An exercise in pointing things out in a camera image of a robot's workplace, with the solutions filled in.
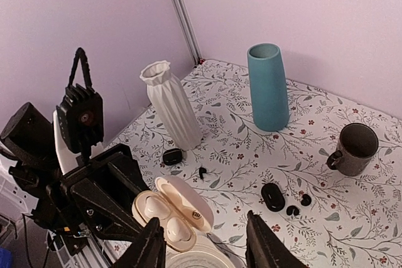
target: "earbud case lid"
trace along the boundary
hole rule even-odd
[[[164,176],[157,177],[155,185],[192,227],[204,233],[211,231],[214,213],[187,182],[177,176]]]

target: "white ribbed vase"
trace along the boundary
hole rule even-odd
[[[184,151],[201,143],[202,132],[179,79],[170,62],[148,65],[139,76],[147,84],[148,97],[176,147]]]

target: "black earbud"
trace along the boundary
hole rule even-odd
[[[290,205],[290,206],[286,209],[286,214],[287,214],[288,216],[294,215],[294,216],[296,217],[296,216],[299,216],[300,210],[299,210],[295,205]]]
[[[200,179],[201,179],[201,180],[204,180],[204,174],[207,174],[207,169],[201,167],[201,168],[198,170],[198,173],[200,174]]]
[[[310,205],[310,204],[312,204],[312,197],[310,197],[309,195],[307,195],[307,194],[304,194],[303,196],[301,196],[301,205],[303,205],[303,206],[308,206],[308,205]]]

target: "earbud charging case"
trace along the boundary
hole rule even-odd
[[[160,224],[165,231],[165,240],[167,244],[178,252],[189,251],[197,242],[197,235],[194,228],[200,232],[207,233],[211,231],[214,224],[214,214],[207,202],[184,180],[176,176],[164,176],[155,179],[155,185],[158,192],[142,191],[135,198],[132,211],[134,218],[145,226],[150,220],[146,216],[146,200],[149,197],[157,198],[170,209],[167,218],[161,219]],[[186,241],[173,242],[168,238],[168,221],[178,217],[184,222],[190,238]]]

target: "pink wall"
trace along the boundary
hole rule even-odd
[[[0,130],[27,101],[51,118],[78,46],[104,99],[106,140],[149,104],[147,64],[169,60],[179,77],[193,67],[171,0],[0,0]]]
[[[246,65],[272,42],[286,75],[402,118],[402,0],[185,0],[202,54]]]

